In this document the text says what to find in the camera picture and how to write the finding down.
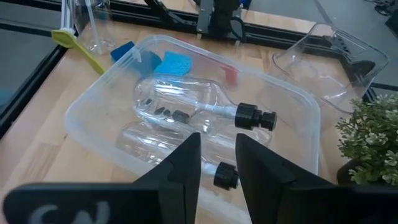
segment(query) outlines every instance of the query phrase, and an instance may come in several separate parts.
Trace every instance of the green plant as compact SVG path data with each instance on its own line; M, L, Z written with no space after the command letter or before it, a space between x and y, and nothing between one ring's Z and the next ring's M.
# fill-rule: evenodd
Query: green plant
M398 94L371 103L353 100L350 119L341 119L339 149L359 166L349 170L357 184L385 181L398 185Z

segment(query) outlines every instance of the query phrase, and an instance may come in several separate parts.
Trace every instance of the blue sponge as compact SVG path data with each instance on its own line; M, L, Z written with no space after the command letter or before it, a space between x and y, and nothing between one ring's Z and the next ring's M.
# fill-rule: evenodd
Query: blue sponge
M133 42L128 42L113 51L111 51L112 59L117 62L125 53L129 52L130 49L134 47ZM141 62L134 61L130 66L131 69L140 73L141 77L148 76L152 74L155 68L162 63L162 59L160 59L157 54L151 51L141 52Z
M155 73L183 76L192 68L192 59L186 55L166 51L163 62L155 69Z

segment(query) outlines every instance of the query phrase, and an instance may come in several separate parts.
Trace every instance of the wooden table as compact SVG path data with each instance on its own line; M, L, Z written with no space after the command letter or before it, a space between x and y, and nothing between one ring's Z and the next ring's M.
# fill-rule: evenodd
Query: wooden table
M188 0L166 0L170 9L195 12ZM313 22L244 11L246 22L308 32ZM196 36L151 27L116 23L118 44L137 42L153 34L185 39L216 54L232 57L265 72L271 56L278 49L243 44L233 54L224 49L226 43L197 40ZM100 58L106 67L109 55ZM70 104L83 93L98 74L75 49L68 50L24 111L0 142L0 199L12 188L28 182L133 182L137 176L116 167L99 154L87 151L68 137L63 127L64 115ZM336 170L345 162L336 148L338 133L334 128L323 132L320 175L332 182ZM197 223L216 223L206 215L198 215Z

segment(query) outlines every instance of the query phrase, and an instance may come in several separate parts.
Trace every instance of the yellow handle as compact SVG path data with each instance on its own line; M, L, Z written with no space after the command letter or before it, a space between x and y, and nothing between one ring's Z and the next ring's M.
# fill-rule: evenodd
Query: yellow handle
M97 59L94 58L94 56L87 51L82 45L80 45L77 41L75 41L76 46L79 48L79 50L83 53L83 55L86 57L88 63L94 68L98 74L102 75L105 73L105 69L102 67L102 65L97 61Z

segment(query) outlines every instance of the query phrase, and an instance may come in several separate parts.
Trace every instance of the clear plastic tray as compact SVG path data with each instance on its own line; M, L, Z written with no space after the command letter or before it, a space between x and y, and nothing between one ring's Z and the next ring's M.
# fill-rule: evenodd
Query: clear plastic tray
M329 53L314 51L319 45ZM315 95L326 129L352 112L350 100L362 98L388 57L332 25L318 23L291 48L273 55L272 61L270 75Z
M245 102L258 105L259 110L275 111L278 120L268 147L317 174L320 110L309 93L261 71L162 35L139 42L69 107L65 128L73 139L137 175L153 168L155 164L116 147L121 130L127 124L140 122L132 109L132 99L134 85L141 76L148 75L143 73L150 66L147 57L143 57L148 51L160 58L166 51L188 55L193 61L189 76L220 83L233 103ZM238 75L231 78L225 74L226 70L236 70ZM234 156L233 149L226 153ZM241 187L231 191L219 189L203 175L200 185L198 213L210 214L217 223L251 222Z

